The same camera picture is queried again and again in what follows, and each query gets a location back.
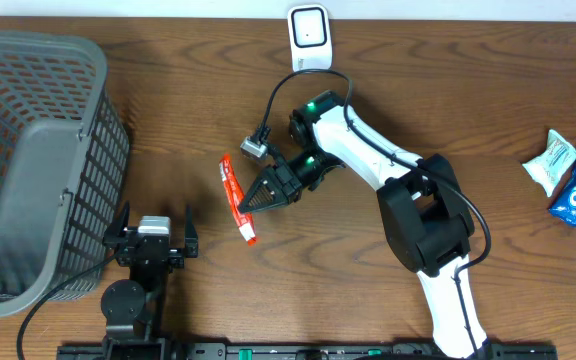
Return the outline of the red Nescafe coffee stick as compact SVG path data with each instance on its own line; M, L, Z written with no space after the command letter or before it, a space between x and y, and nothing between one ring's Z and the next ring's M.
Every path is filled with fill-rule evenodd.
M248 246L254 246L257 242L254 221L251 214L244 214L238 206L244 198L243 190L236 178L231 162L231 156L224 154L219 161L219 171L230 206L231 214L235 220L237 228Z

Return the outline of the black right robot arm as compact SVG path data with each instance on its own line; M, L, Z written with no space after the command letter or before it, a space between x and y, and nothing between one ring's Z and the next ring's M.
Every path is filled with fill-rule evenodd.
M265 124L243 140L244 155L274 162L255 179L239 211L287 206L304 190L315 190L333 169L353 170L375 191L390 249L421 282L439 350L451 358L483 358L487 335L468 270L481 261L469 257L474 227L486 222L462 193L448 160L394 145L357 115L348 97L333 91L295 109L289 133L302 150L291 160L269 143Z

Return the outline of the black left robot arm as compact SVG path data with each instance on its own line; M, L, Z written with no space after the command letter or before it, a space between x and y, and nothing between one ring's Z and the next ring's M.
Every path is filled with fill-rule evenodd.
M129 277L112 283L103 293L101 310L106 318L102 355L117 359L183 359L183 346L161 331L169 274L182 269L185 260L199 255L199 238L192 211L186 209L184 246L171 245L171 219L144 216L130 226L125 205L104 232L103 244L114 251Z

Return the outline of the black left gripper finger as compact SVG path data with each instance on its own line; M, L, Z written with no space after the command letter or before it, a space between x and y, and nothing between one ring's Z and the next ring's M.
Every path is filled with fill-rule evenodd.
M186 258L197 258L199 256L199 237L193 224L192 209L186 206L185 226L184 226L184 252Z
M104 245L121 245L126 240L130 205L126 202L117 217L109 224L103 234Z

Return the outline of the white teal wet wipes pack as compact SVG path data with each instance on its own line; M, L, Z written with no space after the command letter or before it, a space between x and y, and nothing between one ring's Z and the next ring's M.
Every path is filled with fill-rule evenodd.
M576 149L556 130L550 129L545 151L522 164L532 180L551 197L564 173L576 161Z

